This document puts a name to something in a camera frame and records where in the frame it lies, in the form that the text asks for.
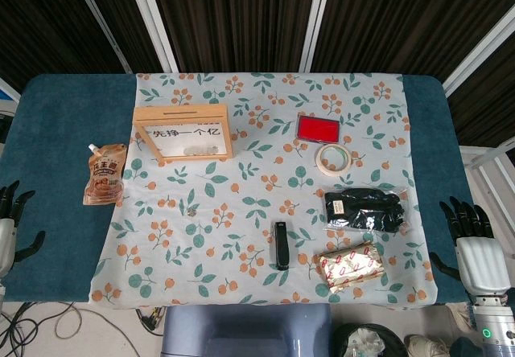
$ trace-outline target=gold package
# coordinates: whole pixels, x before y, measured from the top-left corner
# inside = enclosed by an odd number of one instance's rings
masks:
[[[381,257],[372,243],[346,248],[320,256],[331,293],[380,277],[385,270]]]

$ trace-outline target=cable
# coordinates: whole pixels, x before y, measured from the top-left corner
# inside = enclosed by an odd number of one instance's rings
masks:
[[[58,302],[60,303],[61,305],[66,305],[65,302]],[[134,353],[136,354],[137,357],[141,357],[141,355],[138,353],[138,349],[136,349],[136,347],[134,346],[134,344],[132,343],[132,341],[130,341],[129,337],[127,336],[127,334],[125,334],[123,332],[122,329],[120,329],[118,326],[116,326],[114,323],[112,323],[109,319],[107,319],[106,317],[104,317],[102,314],[96,312],[96,311],[93,311],[93,310],[89,310],[89,309],[77,309],[73,304],[71,304],[71,308],[73,310],[75,310],[77,316],[79,317],[79,325],[78,327],[76,328],[76,330],[69,336],[61,336],[57,333],[57,326],[59,325],[59,322],[61,319],[63,319],[63,317],[68,314],[68,313],[71,313],[71,311],[68,311],[69,308],[67,308],[65,310],[65,312],[63,312],[60,317],[57,319],[56,321],[56,324],[54,326],[54,334],[56,335],[56,337],[58,339],[70,339],[72,337],[75,337],[77,335],[77,333],[79,333],[79,330],[80,330],[80,327],[82,326],[82,314],[80,314],[81,311],[86,311],[88,313],[91,313],[91,314],[95,314],[96,316],[102,318],[104,321],[106,321],[108,324],[110,324],[114,329],[118,330],[122,335],[123,337],[126,339],[126,341],[130,344],[130,347],[132,347]]]
[[[142,315],[142,311],[141,311],[140,309],[136,309],[136,314],[138,315],[139,321],[140,321],[140,323],[142,324],[143,329],[145,329],[146,331],[148,331],[150,334],[155,335],[156,337],[162,337],[162,336],[163,336],[162,334],[154,333],[154,331],[152,331],[153,329],[151,329],[151,328],[147,325],[147,323],[146,323],[146,320],[148,320],[148,318],[143,317],[143,315]]]
[[[69,304],[66,302],[57,302],[57,303],[60,303],[61,305],[66,305],[67,306],[66,309],[64,309],[63,311],[60,311],[58,314],[54,314],[49,317],[46,317],[39,322],[35,321],[32,318],[22,318],[22,316],[25,314],[25,312],[27,310],[29,310],[32,306],[39,304],[36,302],[24,302],[18,308],[18,311],[16,311],[16,313],[12,316],[12,318],[10,318],[7,314],[2,313],[2,316],[9,322],[9,326],[2,333],[0,333],[0,339],[1,339],[0,340],[0,349],[2,349],[2,347],[6,344],[7,339],[10,340],[10,345],[11,345],[10,352],[7,353],[4,357],[8,357],[11,354],[14,354],[16,357],[23,357],[24,353],[25,353],[25,346],[27,346],[28,344],[32,343],[35,340],[35,338],[39,332],[39,326],[41,324],[43,324],[44,322],[46,322],[50,319],[53,319],[53,318],[58,317],[56,324],[54,325],[54,335],[58,339],[66,340],[66,339],[71,339],[71,338],[75,337],[79,333],[80,328],[82,327],[82,314],[80,314],[81,311],[95,314],[96,316],[102,318],[104,321],[106,321],[108,324],[110,324],[114,329],[118,330],[123,335],[123,337],[126,339],[126,341],[130,344],[130,346],[132,347],[136,356],[141,357],[141,355],[138,353],[138,350],[136,349],[136,347],[134,346],[132,341],[130,341],[129,337],[123,332],[123,330],[120,329],[118,326],[116,326],[114,323],[112,323],[109,319],[104,317],[104,315],[102,315],[96,311],[89,310],[89,309],[77,309],[73,305],[75,302],[72,302]],[[77,317],[79,318],[79,324],[72,334],[70,334],[69,336],[63,336],[57,332],[57,326],[59,325],[60,320],[63,319],[63,317],[66,314],[72,312],[72,311],[70,311],[70,309],[74,310],[75,313],[77,314]],[[27,334],[27,336],[25,336],[22,329],[19,328],[20,324],[23,322],[29,322],[34,327]]]
[[[7,329],[5,329],[1,334],[0,334],[0,337],[3,337],[2,341],[0,341],[0,348],[2,348],[6,342],[7,342],[7,339],[10,340],[10,346],[11,346],[11,350],[9,353],[7,353],[5,355],[5,357],[11,355],[14,353],[14,355],[16,355],[17,357],[23,357],[24,353],[25,353],[25,346],[27,346],[28,344],[32,343],[32,341],[35,340],[36,336],[38,335],[38,332],[39,332],[39,326],[50,320],[50,319],[53,319],[55,317],[59,317],[61,314],[64,314],[66,311],[68,311],[68,309],[70,307],[73,306],[73,302],[70,303],[68,305],[68,307],[61,311],[60,313],[58,314],[54,314],[54,315],[51,315],[50,317],[46,317],[44,319],[42,319],[41,321],[39,322],[36,322],[34,319],[31,319],[31,318],[23,318],[22,319],[22,316],[25,314],[25,312],[27,310],[29,310],[32,306],[35,305],[35,302],[24,302],[18,309],[18,311],[16,312],[16,314],[14,314],[12,320],[10,320],[4,313],[2,313],[3,317],[5,319],[7,319],[7,321],[9,321],[9,326],[7,327]],[[34,326],[34,328],[27,334],[27,336],[23,337],[22,338],[22,335],[21,335],[21,332],[20,330],[18,329],[18,326],[23,323],[23,322],[29,322],[30,324],[32,324]],[[17,350],[21,347],[21,353],[18,354]]]

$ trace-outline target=wrapped snack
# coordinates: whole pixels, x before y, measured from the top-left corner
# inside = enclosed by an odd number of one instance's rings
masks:
[[[102,146],[89,145],[93,156],[89,158],[91,172],[84,190],[84,205],[116,203],[123,193],[122,168],[126,162],[127,149],[123,144]]]
[[[381,257],[372,243],[346,248],[320,256],[331,293],[380,277],[384,273]]]

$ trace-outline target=metal frame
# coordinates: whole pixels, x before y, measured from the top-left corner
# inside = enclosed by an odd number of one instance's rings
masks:
[[[300,57],[299,72],[309,73],[315,54],[316,41],[319,38],[325,4],[328,0],[312,0],[309,19],[307,20],[306,37],[304,38],[303,52]]]
[[[486,34],[443,83],[449,97],[513,32],[515,6]]]
[[[476,168],[479,168],[486,162],[493,160],[500,154],[508,152],[509,150],[511,150],[513,148],[515,148],[515,136],[513,136],[513,137],[509,138],[508,140],[506,140],[505,142],[501,143],[497,148],[491,148],[490,150],[487,150],[481,156],[474,158],[468,166],[470,166],[471,169],[475,170]]]
[[[136,0],[163,72],[179,72],[156,0]]]
[[[19,104],[19,98],[21,95],[2,78],[0,78],[0,90],[12,98],[15,103]]]
[[[483,179],[486,182],[488,189],[492,193],[493,198],[496,200],[497,205],[499,206],[500,210],[502,211],[502,214],[505,216],[505,219],[508,222],[511,233],[515,236],[515,222],[513,222],[513,219],[509,214],[508,208],[506,208],[505,204],[503,203],[501,197],[499,196],[499,193],[497,192],[496,188],[494,187],[494,185],[492,183],[492,180],[490,180],[490,178],[487,175],[486,171],[484,170],[483,166],[479,166],[478,169],[479,169],[479,172],[481,173],[481,176],[483,176]]]
[[[484,182],[486,183],[486,186],[488,188],[488,193],[491,194],[492,197],[494,198],[497,206],[499,207],[499,209],[502,212],[502,215],[504,216],[506,222],[508,223],[511,233],[515,236],[515,222],[513,221],[513,218],[509,213],[509,209],[506,207],[501,196],[499,195],[499,192],[497,191],[493,181],[490,179],[490,177],[488,176],[488,174],[484,168],[484,164],[493,161],[495,163],[497,169],[501,173],[501,176],[504,179],[505,183],[508,185],[511,192],[515,194],[515,183],[513,182],[508,171],[506,170],[505,165],[499,159],[499,155],[504,154],[514,148],[515,148],[515,136],[509,138],[508,140],[506,140],[505,142],[500,144],[497,148],[491,148],[491,149],[477,148],[477,150],[474,150],[474,148],[472,148],[472,147],[460,147],[460,151],[462,153],[478,154],[467,165],[465,165],[465,167],[468,168],[469,170],[478,170],[479,171],[481,177],[483,178]]]
[[[98,8],[97,3],[95,2],[95,0],[84,0],[84,1],[86,2],[89,9],[91,10],[93,17],[95,17],[95,19],[97,20],[105,37],[111,44],[111,47],[113,48],[114,53],[117,55],[118,59],[120,60],[120,64],[122,64],[123,70],[125,70],[126,73],[131,74],[132,69],[130,68],[129,63],[127,62],[126,57],[123,55],[122,50],[118,46],[118,43],[116,42],[116,39],[114,38],[114,35],[111,32],[111,29],[109,29],[109,26],[107,25],[107,22],[105,21],[104,16],[100,12],[100,9]]]

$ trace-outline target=red ink pad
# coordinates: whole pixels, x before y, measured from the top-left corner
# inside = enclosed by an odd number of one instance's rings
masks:
[[[299,115],[297,120],[297,138],[309,142],[338,143],[340,136],[340,122]]]

